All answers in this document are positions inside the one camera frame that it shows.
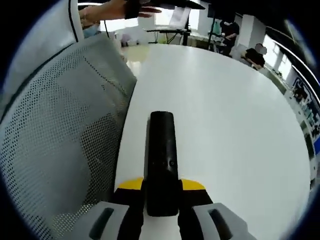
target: white table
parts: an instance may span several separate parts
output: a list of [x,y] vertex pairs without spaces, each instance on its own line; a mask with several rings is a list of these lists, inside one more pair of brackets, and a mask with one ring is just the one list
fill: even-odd
[[[277,240],[304,212],[310,167],[304,135],[277,87],[244,64],[203,49],[129,47],[137,84],[127,113],[116,186],[144,175],[153,111],[174,114],[178,172],[202,183],[248,223],[258,240]],[[181,239],[177,216],[145,216],[140,239]]]

